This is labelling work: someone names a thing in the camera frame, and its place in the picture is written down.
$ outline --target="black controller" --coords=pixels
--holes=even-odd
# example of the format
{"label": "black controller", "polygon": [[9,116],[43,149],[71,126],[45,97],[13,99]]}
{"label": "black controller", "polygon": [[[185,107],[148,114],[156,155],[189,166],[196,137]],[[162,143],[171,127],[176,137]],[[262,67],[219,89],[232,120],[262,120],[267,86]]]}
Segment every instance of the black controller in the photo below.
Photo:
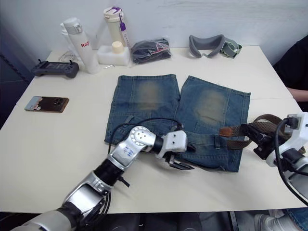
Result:
{"label": "black controller", "polygon": [[69,78],[74,78],[79,70],[77,63],[69,61],[69,63],[55,63],[48,61],[41,61],[39,64],[32,68],[31,72],[36,76],[45,74],[50,75],[66,75]]}

